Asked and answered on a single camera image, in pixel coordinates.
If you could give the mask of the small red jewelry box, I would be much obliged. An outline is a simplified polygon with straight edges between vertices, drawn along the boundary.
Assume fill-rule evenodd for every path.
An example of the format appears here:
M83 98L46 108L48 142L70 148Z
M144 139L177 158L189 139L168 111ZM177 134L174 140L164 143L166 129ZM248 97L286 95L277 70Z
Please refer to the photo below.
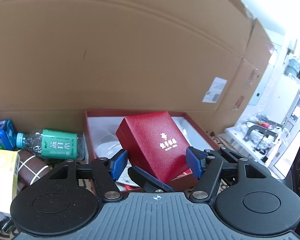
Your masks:
M189 143L167 111L127 116L116 136L127 150L130 163L163 183L189 169L186 162Z

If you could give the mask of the yellow white medicine box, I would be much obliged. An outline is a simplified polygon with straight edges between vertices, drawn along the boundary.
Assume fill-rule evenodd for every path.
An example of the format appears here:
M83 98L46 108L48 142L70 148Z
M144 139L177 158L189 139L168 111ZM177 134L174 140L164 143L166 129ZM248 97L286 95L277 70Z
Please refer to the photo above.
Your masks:
M10 206L17 195L19 154L0 150L0 214L10 217Z

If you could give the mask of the dark red storage box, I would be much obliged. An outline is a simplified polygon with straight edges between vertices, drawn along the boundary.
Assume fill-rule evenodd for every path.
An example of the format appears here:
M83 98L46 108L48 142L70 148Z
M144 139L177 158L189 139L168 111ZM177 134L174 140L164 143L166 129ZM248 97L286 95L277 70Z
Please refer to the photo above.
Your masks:
M197 183L186 164L188 146L201 151L219 148L187 113L178 111L87 110L85 132L90 158L101 156L94 147L101 135L113 133L132 165L175 191Z

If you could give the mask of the green label water bottle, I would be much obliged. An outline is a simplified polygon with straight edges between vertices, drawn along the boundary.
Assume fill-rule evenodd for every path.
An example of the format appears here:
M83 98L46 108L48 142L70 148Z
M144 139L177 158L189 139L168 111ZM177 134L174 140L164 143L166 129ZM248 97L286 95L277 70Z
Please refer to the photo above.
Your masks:
M76 133L49 129L38 129L28 134L18 133L16 146L43 159L85 158L85 139L83 135Z

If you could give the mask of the brown football shaped pouch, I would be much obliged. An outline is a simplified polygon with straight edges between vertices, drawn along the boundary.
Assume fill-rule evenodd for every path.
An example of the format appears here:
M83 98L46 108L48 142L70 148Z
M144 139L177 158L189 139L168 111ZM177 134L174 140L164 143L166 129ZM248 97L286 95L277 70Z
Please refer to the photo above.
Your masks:
M20 157L18 178L24 185L31 186L50 172L50 168L46 162L29 151L20 150L18 151L18 154Z

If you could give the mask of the blue floss box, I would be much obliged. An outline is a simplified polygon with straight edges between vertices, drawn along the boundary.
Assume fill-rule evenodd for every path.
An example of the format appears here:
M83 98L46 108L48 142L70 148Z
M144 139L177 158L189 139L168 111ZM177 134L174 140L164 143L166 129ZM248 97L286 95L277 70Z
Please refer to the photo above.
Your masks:
M0 121L0 150L12 151L16 147L17 132L11 119Z

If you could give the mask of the cardboard backdrop wall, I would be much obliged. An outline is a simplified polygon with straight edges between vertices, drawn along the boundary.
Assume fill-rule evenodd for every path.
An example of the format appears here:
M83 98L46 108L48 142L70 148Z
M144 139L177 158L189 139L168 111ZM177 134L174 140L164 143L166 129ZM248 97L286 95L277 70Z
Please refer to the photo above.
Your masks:
M219 133L273 50L241 0L0 0L0 119L81 131L88 111L169 111Z

